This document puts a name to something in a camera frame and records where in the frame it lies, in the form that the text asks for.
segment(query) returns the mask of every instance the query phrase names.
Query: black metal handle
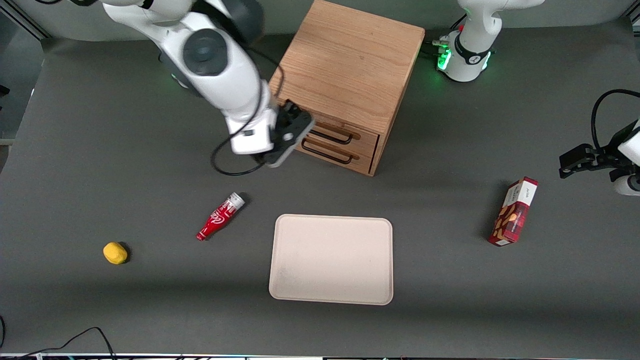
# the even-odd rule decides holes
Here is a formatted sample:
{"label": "black metal handle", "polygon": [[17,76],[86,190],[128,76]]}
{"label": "black metal handle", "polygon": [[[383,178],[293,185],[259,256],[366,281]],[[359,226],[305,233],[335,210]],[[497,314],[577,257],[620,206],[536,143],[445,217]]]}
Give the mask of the black metal handle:
{"label": "black metal handle", "polygon": [[309,131],[309,133],[316,135],[316,136],[320,136],[321,138],[327,139],[329,141],[333,141],[333,142],[337,142],[341,145],[347,145],[348,143],[351,142],[351,139],[353,139],[353,134],[349,134],[349,138],[347,140],[340,140],[338,138],[334,138],[333,136],[327,135],[327,134],[322,134],[320,131],[318,130],[311,130]]}
{"label": "black metal handle", "polygon": [[334,156],[327,155],[327,154],[325,154],[325,153],[323,153],[321,151],[318,151],[318,150],[315,150],[315,149],[311,149],[310,147],[305,146],[305,142],[307,142],[307,139],[303,139],[302,143],[300,144],[303,149],[305,149],[306,151],[309,151],[309,152],[313,152],[316,155],[320,155],[323,158],[327,158],[329,160],[332,160],[332,161],[335,161],[337,163],[341,163],[341,164],[344,164],[344,165],[347,165],[348,163],[351,163],[351,160],[353,160],[353,155],[349,155],[349,159],[348,160],[338,159],[338,158],[336,158]]}

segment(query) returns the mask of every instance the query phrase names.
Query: black power cord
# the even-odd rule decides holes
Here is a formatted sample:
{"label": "black power cord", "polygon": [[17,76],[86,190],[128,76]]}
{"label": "black power cord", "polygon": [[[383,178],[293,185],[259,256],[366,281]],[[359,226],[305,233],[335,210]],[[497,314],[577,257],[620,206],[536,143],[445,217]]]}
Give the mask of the black power cord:
{"label": "black power cord", "polygon": [[113,351],[113,348],[111,347],[111,343],[109,342],[109,340],[107,339],[106,335],[104,335],[104,332],[102,331],[102,329],[100,329],[97,326],[94,327],[90,327],[89,329],[79,333],[78,335],[74,336],[73,338],[70,338],[64,345],[62,345],[61,347],[49,347],[49,348],[43,348],[41,350],[38,351],[34,351],[34,352],[30,352],[26,355],[23,356],[19,356],[19,357],[14,357],[12,358],[12,360],[26,360],[29,357],[35,355],[35,354],[39,354],[41,352],[46,352],[46,351],[54,351],[54,350],[61,350],[63,348],[65,348],[67,345],[69,345],[69,343],[71,343],[71,341],[74,341],[75,339],[77,339],[78,337],[84,335],[86,332],[89,332],[91,330],[98,330],[100,332],[100,335],[102,336],[102,339],[104,339],[104,343],[107,345],[107,349],[109,350],[109,355],[111,355],[112,360],[118,360],[116,357],[116,353]]}
{"label": "black power cord", "polygon": [[598,135],[596,133],[596,116],[598,115],[598,108],[600,107],[600,103],[602,103],[602,101],[611,94],[627,94],[635,97],[640,97],[640,92],[627,89],[613,89],[607,91],[598,98],[596,103],[593,105],[593,111],[591,111],[591,138],[593,139],[593,146],[599,153],[602,153],[602,148],[600,147],[600,142],[598,141]]}
{"label": "black power cord", "polygon": [[[280,63],[278,63],[277,61],[275,61],[274,59],[270,58],[268,55],[253,49],[251,47],[244,47],[244,50],[249,50],[251,52],[253,52],[254,54],[257,54],[259,56],[261,56],[262,58],[266,59],[267,61],[271,62],[272,64],[277,66],[277,69],[280,71],[280,83],[278,84],[278,90],[276,90],[276,93],[274,94],[274,97],[277,99],[278,96],[280,95],[280,92],[282,91],[282,86],[284,85],[284,69],[282,68],[282,66],[280,65]],[[218,146],[216,146],[216,148],[213,150],[213,152],[211,153],[211,167],[219,172],[220,174],[226,175],[226,176],[242,176],[242,175],[247,175],[247,174],[251,174],[252,172],[260,169],[261,167],[264,166],[264,163],[258,163],[258,165],[256,165],[255,167],[249,169],[249,170],[245,170],[242,172],[228,172],[228,171],[224,171],[222,170],[218,164],[216,163],[216,157],[218,156],[218,153],[220,152],[220,149],[222,149],[226,144],[228,144],[231,139],[233,139],[234,137],[236,137],[236,135],[238,135],[239,133],[241,133],[247,126],[249,126],[249,124],[251,123],[251,121],[254,120],[255,116],[258,115],[258,111],[260,111],[260,107],[262,106],[262,78],[258,75],[258,89],[259,89],[259,100],[258,100],[258,105],[256,105],[255,110],[253,111],[251,117],[249,117],[249,119],[242,125],[242,127],[240,127],[240,129],[238,129],[238,131],[236,131],[235,133],[229,135],[226,139],[224,139],[224,141],[222,141],[220,144],[218,144]]]}
{"label": "black power cord", "polygon": [[40,4],[44,4],[44,5],[52,5],[52,4],[57,4],[62,0],[51,0],[51,1],[44,1],[44,0],[35,0],[37,3]]}
{"label": "black power cord", "polygon": [[464,15],[462,15],[462,17],[460,19],[458,19],[458,21],[454,22],[453,25],[451,25],[451,27],[449,29],[453,30],[456,28],[456,26],[460,25],[460,23],[462,22],[462,20],[464,20],[467,17],[467,13],[465,13]]}
{"label": "black power cord", "polygon": [[6,335],[6,324],[4,323],[4,318],[0,315],[0,325],[2,325],[2,340],[0,340],[0,348],[4,345],[4,335]]}

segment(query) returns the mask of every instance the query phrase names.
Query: red cardboard box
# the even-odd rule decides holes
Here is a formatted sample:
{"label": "red cardboard box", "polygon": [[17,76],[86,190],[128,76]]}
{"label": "red cardboard box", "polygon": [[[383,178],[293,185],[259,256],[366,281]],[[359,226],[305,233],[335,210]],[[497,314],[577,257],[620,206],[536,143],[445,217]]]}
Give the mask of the red cardboard box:
{"label": "red cardboard box", "polygon": [[538,182],[529,177],[509,186],[493,232],[489,237],[490,243],[501,247],[518,241],[537,188]]}

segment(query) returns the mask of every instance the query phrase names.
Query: beige tray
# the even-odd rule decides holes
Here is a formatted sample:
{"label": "beige tray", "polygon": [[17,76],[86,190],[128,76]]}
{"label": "beige tray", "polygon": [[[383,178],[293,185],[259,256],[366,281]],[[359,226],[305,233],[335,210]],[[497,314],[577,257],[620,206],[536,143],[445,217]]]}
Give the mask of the beige tray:
{"label": "beige tray", "polygon": [[269,292],[280,300],[387,305],[394,296],[392,239],[384,218],[282,215]]}

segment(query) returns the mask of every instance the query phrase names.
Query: gray table surface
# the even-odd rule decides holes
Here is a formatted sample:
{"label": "gray table surface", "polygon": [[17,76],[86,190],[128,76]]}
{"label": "gray table surface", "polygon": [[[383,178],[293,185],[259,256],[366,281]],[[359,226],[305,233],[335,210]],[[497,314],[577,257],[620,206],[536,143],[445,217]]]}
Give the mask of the gray table surface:
{"label": "gray table surface", "polygon": [[[260,46],[278,56],[289,39]],[[298,152],[275,170],[218,175],[220,113],[172,81],[151,42],[45,48],[0,175],[4,351],[97,325],[117,352],[640,358],[639,199],[614,193],[607,172],[557,174],[560,154],[590,142],[597,97],[638,89],[628,21],[506,29],[473,83],[418,59],[373,178]],[[638,113],[635,98],[606,100],[602,141]],[[499,249],[485,239],[522,176],[540,187],[520,242]],[[196,241],[231,192],[252,201]],[[272,299],[284,213],[389,219],[391,304]],[[107,263],[109,241],[126,241],[132,261]],[[68,351],[105,348],[93,334]]]}

